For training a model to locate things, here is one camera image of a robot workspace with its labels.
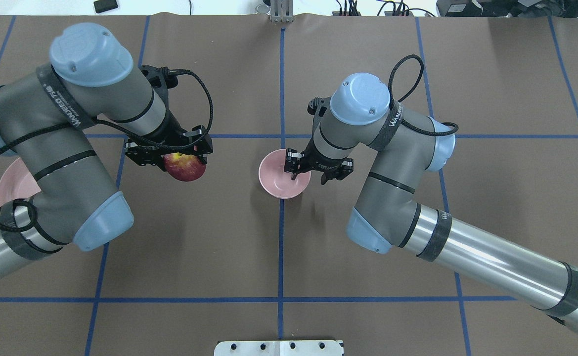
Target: brown table surface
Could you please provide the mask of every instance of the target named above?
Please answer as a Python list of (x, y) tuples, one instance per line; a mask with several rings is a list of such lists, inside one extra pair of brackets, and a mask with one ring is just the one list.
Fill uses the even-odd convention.
[[(0, 85), (48, 61), (51, 40), (101, 23), (138, 63), (189, 68), (215, 103), (205, 175), (174, 180), (124, 160), (124, 136), (87, 130), (135, 225), (89, 253), (68, 246), (0, 280), (0, 355), (211, 355), (221, 340), (332, 338), (346, 354), (578, 355), (578, 335), (502, 291), (397, 248), (345, 236), (374, 151), (356, 172), (280, 201), (260, 187), (270, 151), (302, 150), (315, 96), (347, 75), (383, 81), (420, 54), (405, 104), (460, 124), (453, 157), (417, 200), (578, 266), (578, 20), (265, 16), (0, 16)], [(413, 83), (405, 64), (395, 93)], [(207, 121), (196, 82), (171, 92), (186, 128)], [(0, 158), (0, 176), (14, 158)]]

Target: cable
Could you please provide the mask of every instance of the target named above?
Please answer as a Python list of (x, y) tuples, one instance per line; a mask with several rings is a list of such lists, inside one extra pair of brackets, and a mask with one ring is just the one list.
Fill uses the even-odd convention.
[(392, 4), (392, 11), (394, 11), (397, 8), (397, 3), (393, 2), (393, 1), (384, 1), (383, 5), (381, 5), (381, 8), (379, 9), (379, 12), (377, 12), (377, 16), (379, 16), (381, 14), (381, 10), (386, 7), (387, 4)]
[[(392, 83), (393, 83), (394, 78), (395, 78), (395, 73), (397, 72), (399, 67), (401, 67), (402, 64), (404, 64), (409, 59), (416, 59), (418, 61), (418, 65), (420, 65), (420, 70), (418, 71), (418, 77), (417, 77), (414, 85), (411, 87), (410, 90), (408, 90), (407, 93), (405, 93), (405, 95), (403, 95), (401, 97), (401, 99), (398, 99), (398, 102), (402, 102), (407, 97), (409, 97), (409, 95), (411, 95), (411, 93), (413, 93), (413, 91), (418, 86), (418, 83), (420, 83), (420, 79), (423, 77), (423, 73), (425, 72), (425, 64), (423, 63), (423, 60), (419, 56), (417, 56), (416, 54), (410, 54), (409, 56), (405, 56), (397, 64), (395, 64), (395, 67), (392, 68), (392, 72), (390, 72), (390, 79), (388, 79), (388, 91), (390, 91), (390, 115), (391, 116), (393, 116), (393, 112), (394, 112), (392, 109), (395, 107), (395, 99), (392, 96)], [(454, 124), (453, 122), (441, 122), (441, 124), (443, 124), (445, 126), (451, 126), (453, 128), (449, 131), (445, 131), (444, 133), (434, 133), (432, 131), (427, 131), (427, 130), (424, 130), (422, 128), (418, 128), (417, 126), (414, 126), (413, 124), (405, 121), (404, 119), (401, 119), (401, 124), (403, 126), (405, 126), (406, 128), (408, 128), (412, 131), (416, 131), (417, 133), (420, 133), (422, 135), (428, 135), (428, 136), (434, 136), (434, 137), (436, 137), (436, 136), (448, 136), (448, 135), (454, 134), (454, 133), (456, 133), (456, 131), (458, 131), (458, 125)]]
[(352, 5), (350, 15), (359, 16), (359, 12), (357, 11), (357, 0), (350, 0), (350, 4)]
[(402, 13), (405, 13), (406, 10), (409, 9), (409, 6), (404, 2), (394, 2), (391, 0), (387, 0), (387, 1), (377, 0), (377, 1), (383, 2), (383, 5), (381, 5), (379, 12), (377, 12), (377, 16), (379, 16), (381, 14), (381, 11), (386, 6), (386, 4), (392, 4), (392, 16), (401, 16)]
[(153, 142), (152, 140), (149, 140), (149, 139), (146, 139), (140, 135), (137, 135), (136, 133), (133, 133), (132, 131), (129, 131), (128, 129), (125, 129), (122, 126), (119, 126), (119, 125), (114, 124), (112, 122), (100, 120), (100, 119), (95, 119), (94, 121), (97, 124), (102, 124), (104, 126), (109, 126), (110, 128), (114, 128), (114, 129), (117, 129), (119, 131), (122, 131), (123, 133), (125, 133), (129, 137), (137, 140), (138, 142), (143, 142), (144, 144), (148, 144), (149, 146), (156, 146), (158, 148), (164, 148), (164, 149), (172, 149), (175, 151), (180, 150), (180, 149), (186, 149), (186, 148), (193, 147), (194, 145), (201, 142), (201, 140), (203, 140), (205, 138), (205, 136), (209, 133), (210, 128), (212, 127), (212, 121), (214, 121), (214, 105), (212, 104), (212, 97), (210, 96), (210, 92), (208, 91), (207, 87), (205, 86), (205, 84), (203, 83), (201, 78), (199, 78), (199, 76), (196, 75), (191, 70), (175, 69), (175, 70), (171, 70), (171, 73), (176, 74), (176, 75), (191, 75), (201, 85), (201, 88), (203, 88), (203, 91), (205, 91), (205, 95), (208, 97), (208, 104), (210, 106), (210, 118), (208, 120), (208, 126), (207, 126), (205, 132), (202, 133), (202, 135), (200, 135), (200, 137), (198, 139), (196, 139), (193, 142), (186, 144), (184, 146), (169, 146), (167, 144), (160, 144), (158, 142)]
[[(9, 151), (10, 149), (13, 149), (18, 144), (22, 144), (23, 142), (25, 142), (31, 138), (34, 138), (36, 136), (40, 136), (40, 135), (43, 135), (45, 133), (51, 133), (53, 131), (71, 128), (71, 127), (73, 127), (73, 125), (70, 122), (65, 122), (63, 124), (49, 126), (49, 128), (44, 128), (44, 129), (33, 131), (31, 133), (27, 133), (26, 135), (23, 135), (23, 136), (17, 138), (16, 140), (13, 140), (12, 142), (9, 142), (5, 146), (1, 147), (0, 148), (0, 155), (4, 154), (5, 152)], [(29, 230), (30, 228), (34, 227), (37, 224), (38, 210), (36, 210), (36, 207), (34, 207), (34, 205), (32, 203), (30, 203), (29, 201), (26, 201), (26, 200), (20, 201), (19, 205), (22, 205), (22, 206), (27, 208), (27, 213), (29, 215), (29, 223), (23, 227), (7, 226), (7, 225), (0, 223), (0, 230), (10, 231), (10, 232), (23, 232), (23, 231)]]
[(431, 12), (427, 11), (426, 9), (419, 9), (418, 7), (414, 7), (414, 8), (412, 8), (412, 9), (407, 9), (407, 10), (406, 10), (406, 11), (407, 11), (407, 14), (406, 14), (406, 16), (409, 16), (409, 12), (410, 12), (411, 10), (420, 10), (420, 11), (424, 11), (425, 13), (429, 14), (429, 16), (431, 16), (431, 17), (436, 17), (436, 16), (435, 16), (435, 14), (433, 14), (433, 13), (431, 13)]
[[(108, 121), (100, 120), (100, 119), (95, 119), (94, 122), (96, 122), (97, 124), (102, 124), (104, 126), (109, 126), (110, 128), (114, 128), (114, 129), (117, 129), (119, 131), (122, 131), (123, 133), (125, 133), (129, 137), (132, 137), (133, 139), (137, 140), (138, 142), (142, 142), (142, 143), (148, 144), (150, 146), (156, 146), (158, 148), (164, 148), (164, 149), (171, 149), (174, 151), (179, 151), (179, 150), (190, 148), (190, 147), (196, 145), (198, 142), (200, 142), (201, 140), (203, 140), (205, 138), (205, 136), (209, 133), (210, 128), (212, 127), (212, 121), (214, 120), (214, 105), (212, 104), (212, 97), (210, 96), (210, 92), (208, 91), (207, 87), (205, 86), (205, 83), (203, 83), (201, 78), (198, 75), (196, 75), (194, 72), (192, 72), (191, 70), (175, 69), (175, 70), (169, 71), (169, 74), (171, 74), (171, 75), (190, 75), (190, 76), (194, 77), (196, 79), (196, 81), (201, 85), (201, 88), (203, 88), (203, 91), (205, 91), (205, 95), (207, 95), (208, 104), (210, 106), (210, 118), (208, 120), (207, 129), (205, 130), (204, 133), (202, 133), (200, 135), (200, 137), (198, 139), (196, 139), (193, 142), (191, 142), (190, 144), (186, 144), (184, 146), (169, 146), (166, 144), (160, 144), (158, 142), (153, 142), (152, 140), (148, 140), (148, 139), (146, 139), (140, 135), (137, 135), (136, 133), (133, 133), (133, 132), (123, 128), (122, 126), (113, 124), (112, 122), (108, 122)], [(70, 122), (65, 122), (63, 124), (49, 126), (48, 128), (44, 128), (44, 129), (32, 131), (31, 133), (27, 133), (27, 134), (17, 138), (16, 140), (9, 142), (5, 146), (1, 147), (0, 148), (0, 156), (2, 154), (4, 154), (5, 152), (9, 151), (10, 149), (13, 149), (18, 144), (22, 144), (23, 142), (25, 142), (31, 138), (34, 138), (34, 137), (39, 136), (39, 135), (43, 135), (45, 133), (51, 133), (53, 131), (57, 131), (57, 130), (65, 129), (65, 128), (72, 128), (72, 127), (73, 127), (73, 125)], [(13, 226), (8, 226), (8, 225), (4, 225), (3, 223), (0, 223), (0, 230), (10, 231), (10, 232), (24, 232), (24, 231), (27, 231), (30, 228), (37, 225), (37, 223), (38, 223), (38, 210), (36, 209), (36, 207), (34, 207), (34, 205), (32, 203), (30, 203), (29, 201), (26, 201), (26, 200), (19, 201), (18, 204), (27, 208), (27, 214), (29, 215), (29, 223), (23, 227), (13, 227)]]

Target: pink plate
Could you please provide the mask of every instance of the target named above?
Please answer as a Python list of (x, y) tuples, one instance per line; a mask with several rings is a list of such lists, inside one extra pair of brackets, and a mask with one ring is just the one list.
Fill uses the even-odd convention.
[(298, 196), (311, 180), (311, 172), (300, 173), (295, 180), (291, 180), (291, 174), (284, 172), (285, 155), (286, 149), (273, 151), (260, 162), (258, 168), (258, 179), (262, 187), (280, 199)]
[(0, 207), (8, 201), (29, 198), (41, 189), (23, 160), (17, 158), (3, 173), (0, 180)]

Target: metal plate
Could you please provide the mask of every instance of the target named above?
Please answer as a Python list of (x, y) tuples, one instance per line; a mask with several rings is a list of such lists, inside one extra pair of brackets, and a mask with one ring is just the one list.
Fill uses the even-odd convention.
[(341, 340), (219, 342), (214, 349), (214, 356), (343, 356), (343, 354), (344, 342)]

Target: red apple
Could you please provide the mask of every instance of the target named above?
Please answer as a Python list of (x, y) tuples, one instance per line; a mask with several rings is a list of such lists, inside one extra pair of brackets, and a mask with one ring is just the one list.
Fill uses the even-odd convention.
[(164, 156), (166, 171), (175, 179), (191, 182), (205, 173), (205, 165), (197, 156), (171, 153)]

